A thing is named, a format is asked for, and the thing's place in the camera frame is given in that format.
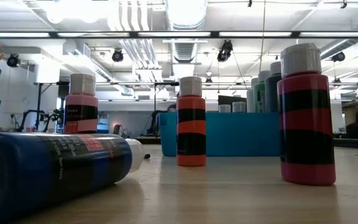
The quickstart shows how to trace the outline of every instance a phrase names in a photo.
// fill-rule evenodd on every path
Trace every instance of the fluorescent light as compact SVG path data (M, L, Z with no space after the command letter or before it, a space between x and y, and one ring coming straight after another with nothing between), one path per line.
M0 32L0 37L49 37L47 32Z
M60 37L129 37L127 32L58 32Z
M358 37L358 32L301 32L300 37Z
M207 40L162 40L162 42L164 44L176 44L176 43L179 43L179 44L197 44L197 43L206 44L206 43L208 43Z
M139 37L209 37L211 32L139 32Z
M289 37L291 32L220 32L220 37Z

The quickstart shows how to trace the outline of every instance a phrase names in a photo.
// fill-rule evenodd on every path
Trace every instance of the wooden table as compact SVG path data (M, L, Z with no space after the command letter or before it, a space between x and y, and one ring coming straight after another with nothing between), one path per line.
M337 148L337 182L284 182L277 157L209 157L206 167L178 167L160 146L117 185L18 223L355 223L358 155Z

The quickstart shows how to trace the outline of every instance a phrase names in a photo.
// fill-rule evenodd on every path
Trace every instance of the ventilation duct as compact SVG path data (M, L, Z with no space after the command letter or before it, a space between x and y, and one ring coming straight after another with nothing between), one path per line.
M341 52L355 44L358 44L358 39L333 41L321 49L321 52L322 52L321 59L324 60L329 57L332 57L333 55L338 54L339 52Z
M206 17L207 0L165 0L170 30L201 30ZM190 63L197 54L198 44L172 44L173 57L179 63Z

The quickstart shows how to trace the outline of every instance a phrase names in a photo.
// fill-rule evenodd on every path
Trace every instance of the bottle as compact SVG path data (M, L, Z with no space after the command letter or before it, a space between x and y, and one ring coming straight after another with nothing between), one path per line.
M277 113L277 83L281 80L281 62L270 64L272 76L265 80L266 113Z
M251 79L251 89L247 90L247 113L255 113L254 87L258 82L259 78Z
M265 79L270 76L270 71L261 71L258 75L259 83L254 87L255 113L265 112Z
M70 93L66 96L64 133L96 133L98 99L94 97L96 79L92 75L70 75Z
M298 44L281 52L277 83L281 124L281 170L288 182L335 183L333 129L328 77L321 74L320 50Z
M115 134L0 133L0 223L120 181L143 157Z
M245 102L233 102L232 104L233 113L245 113L247 110L247 104Z
M200 77L180 79L180 96L177 99L178 166L206 164L205 100L201 96Z

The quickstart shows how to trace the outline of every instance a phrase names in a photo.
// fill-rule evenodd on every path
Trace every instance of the red and black striped bottle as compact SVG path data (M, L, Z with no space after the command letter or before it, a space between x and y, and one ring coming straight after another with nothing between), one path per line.
M335 183L334 145L328 78L320 51L298 44L281 52L277 83L284 180L306 185Z
M177 99L178 166L206 164L205 100L201 96L200 77L180 79L180 96Z

